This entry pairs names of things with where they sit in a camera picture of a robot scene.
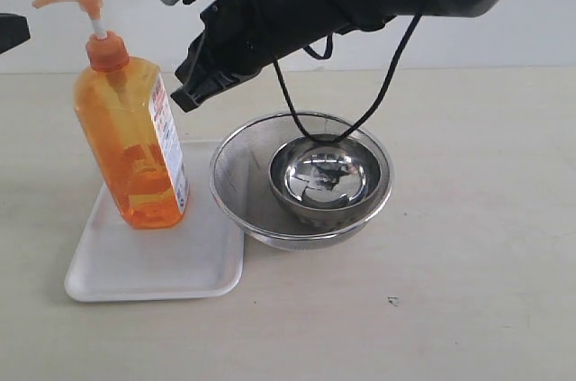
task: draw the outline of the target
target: white tray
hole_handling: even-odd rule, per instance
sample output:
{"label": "white tray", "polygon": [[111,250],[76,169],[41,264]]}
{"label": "white tray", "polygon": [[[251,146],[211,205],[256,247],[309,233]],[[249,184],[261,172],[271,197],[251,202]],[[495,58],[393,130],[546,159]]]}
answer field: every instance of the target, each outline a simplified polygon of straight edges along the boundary
{"label": "white tray", "polygon": [[102,187],[66,276],[70,297],[79,302],[204,298],[236,286],[244,234],[210,192],[210,159],[217,145],[183,143],[191,203],[172,229],[134,231]]}

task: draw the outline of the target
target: beige table surface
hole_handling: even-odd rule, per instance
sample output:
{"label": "beige table surface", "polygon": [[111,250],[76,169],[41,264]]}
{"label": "beige table surface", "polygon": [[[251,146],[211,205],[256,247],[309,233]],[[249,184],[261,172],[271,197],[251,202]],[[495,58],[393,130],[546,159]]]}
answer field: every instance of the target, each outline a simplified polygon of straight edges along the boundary
{"label": "beige table surface", "polygon": [[[0,380],[576,377],[576,69],[401,72],[366,125],[396,186],[361,234],[308,253],[248,240],[221,298],[98,305],[63,287],[102,184],[74,78],[0,77]],[[352,119],[381,78],[288,81],[299,109]],[[267,72],[173,109],[201,140],[285,106]]]}

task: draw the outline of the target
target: pump bottle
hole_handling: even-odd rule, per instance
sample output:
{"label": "pump bottle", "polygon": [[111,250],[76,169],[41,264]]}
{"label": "pump bottle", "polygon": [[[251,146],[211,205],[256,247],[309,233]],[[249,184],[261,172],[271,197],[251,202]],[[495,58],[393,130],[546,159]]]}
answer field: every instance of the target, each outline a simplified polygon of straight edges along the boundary
{"label": "pump bottle", "polygon": [[94,27],[85,48],[90,67],[78,77],[76,116],[121,217],[135,229],[178,224],[189,182],[160,68],[129,55],[105,30],[103,0],[36,0],[41,8],[73,1]]}

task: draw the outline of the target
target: orange pump head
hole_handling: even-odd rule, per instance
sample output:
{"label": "orange pump head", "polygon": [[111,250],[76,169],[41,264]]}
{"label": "orange pump head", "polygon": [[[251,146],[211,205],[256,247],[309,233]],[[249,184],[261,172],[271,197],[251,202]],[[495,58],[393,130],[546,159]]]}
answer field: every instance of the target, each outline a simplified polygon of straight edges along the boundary
{"label": "orange pump head", "polygon": [[86,44],[90,66],[99,72],[113,72],[120,70],[130,61],[130,56],[121,37],[114,32],[105,30],[100,18],[102,0],[35,0],[32,6],[37,9],[53,3],[75,1],[90,16],[94,34]]}

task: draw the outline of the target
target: mesh strainer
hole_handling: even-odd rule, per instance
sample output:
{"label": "mesh strainer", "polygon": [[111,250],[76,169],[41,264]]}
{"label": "mesh strainer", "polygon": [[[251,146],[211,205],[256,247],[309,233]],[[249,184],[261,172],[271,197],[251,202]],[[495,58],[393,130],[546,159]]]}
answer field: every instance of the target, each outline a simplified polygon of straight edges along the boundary
{"label": "mesh strainer", "polygon": [[[324,113],[301,112],[299,116],[307,130],[318,135],[340,134],[351,125]],[[246,234],[278,249],[321,249],[349,239],[383,209],[392,190],[393,170],[387,151],[372,135],[358,130],[350,138],[374,154],[382,171],[370,208],[336,228],[297,220],[276,199],[268,172],[275,153],[301,136],[289,113],[268,115],[233,132],[211,161],[211,190],[220,208]]]}

